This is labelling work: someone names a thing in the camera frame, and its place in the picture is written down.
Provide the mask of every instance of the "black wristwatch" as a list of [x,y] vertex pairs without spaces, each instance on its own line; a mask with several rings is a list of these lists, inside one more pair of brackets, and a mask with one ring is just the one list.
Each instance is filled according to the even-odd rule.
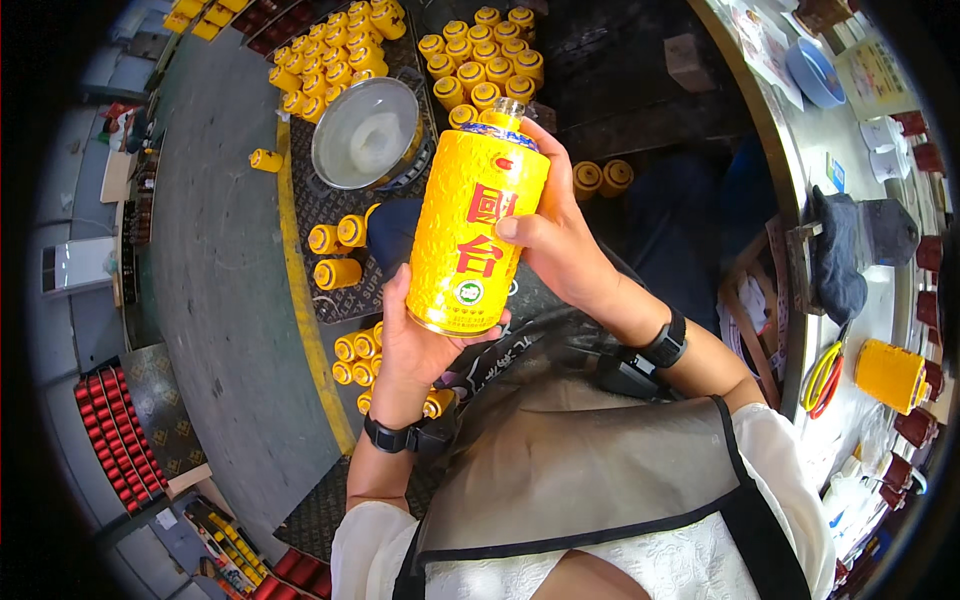
[[453,413],[444,411],[438,419],[424,417],[417,422],[391,429],[370,418],[367,414],[363,421],[364,431],[373,447],[390,454],[400,450],[410,450],[426,455],[440,454],[453,442]]
[[670,307],[670,324],[663,326],[657,338],[646,348],[637,348],[636,353],[650,361],[658,369],[669,369],[686,351],[686,319],[679,310]]

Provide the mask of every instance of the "green round logo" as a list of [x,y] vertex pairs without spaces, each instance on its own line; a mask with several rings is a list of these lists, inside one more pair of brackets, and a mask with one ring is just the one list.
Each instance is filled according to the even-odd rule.
[[457,289],[453,291],[453,295],[463,306],[473,306],[483,298],[483,283],[476,279],[461,281]]

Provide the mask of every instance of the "yellow handle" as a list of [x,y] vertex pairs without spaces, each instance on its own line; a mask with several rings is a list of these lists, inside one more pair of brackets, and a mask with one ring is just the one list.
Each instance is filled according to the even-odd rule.
[[813,410],[817,405],[817,399],[827,386],[830,367],[833,366],[833,361],[840,354],[840,347],[842,346],[841,342],[834,342],[833,346],[827,348],[827,351],[817,359],[813,369],[810,370],[810,378],[806,382],[806,390],[804,391],[804,401],[801,403],[801,406],[807,412]]

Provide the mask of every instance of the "apron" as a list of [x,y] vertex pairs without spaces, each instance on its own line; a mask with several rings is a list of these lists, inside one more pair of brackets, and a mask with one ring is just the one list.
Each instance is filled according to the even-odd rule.
[[428,563],[624,540],[719,513],[760,598],[809,600],[723,398],[639,403],[597,389],[575,348],[533,354],[463,414],[394,598],[423,598]]

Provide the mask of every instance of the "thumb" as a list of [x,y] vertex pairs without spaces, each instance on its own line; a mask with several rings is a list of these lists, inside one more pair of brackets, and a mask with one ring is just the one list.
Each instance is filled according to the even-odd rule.
[[504,217],[496,222],[496,235],[504,242],[548,254],[562,251],[563,233],[539,214]]
[[394,278],[383,286],[383,326],[396,327],[406,319],[407,292],[410,291],[410,265],[403,263]]

